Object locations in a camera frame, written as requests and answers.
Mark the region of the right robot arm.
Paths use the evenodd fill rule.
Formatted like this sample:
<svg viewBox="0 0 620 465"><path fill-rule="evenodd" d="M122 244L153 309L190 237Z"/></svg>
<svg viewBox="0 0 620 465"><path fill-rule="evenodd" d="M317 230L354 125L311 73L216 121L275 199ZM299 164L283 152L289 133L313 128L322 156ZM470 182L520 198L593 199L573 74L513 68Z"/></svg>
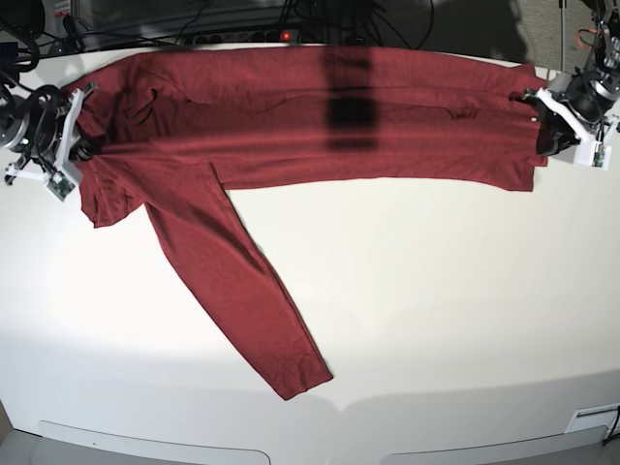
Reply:
<svg viewBox="0 0 620 465"><path fill-rule="evenodd" d="M1 147L18 155L5 168L4 183L36 180L62 202L82 180L76 163L96 153L78 117L97 85L89 82L66 93L51 84L33 89L20 82L42 58L37 39L46 32L46 12L41 1L3 1L1 30L13 38L1 45Z"/></svg>

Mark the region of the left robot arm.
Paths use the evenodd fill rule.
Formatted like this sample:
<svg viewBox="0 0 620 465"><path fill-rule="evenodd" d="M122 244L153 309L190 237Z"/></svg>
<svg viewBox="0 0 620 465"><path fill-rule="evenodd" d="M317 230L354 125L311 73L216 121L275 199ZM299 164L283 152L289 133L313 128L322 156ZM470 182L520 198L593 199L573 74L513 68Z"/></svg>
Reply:
<svg viewBox="0 0 620 465"><path fill-rule="evenodd" d="M619 116L619 3L596 1L594 40L583 67L561 72L545 87L526 89L514 98L538 113L537 153L554 156L573 147L573 160L606 171Z"/></svg>

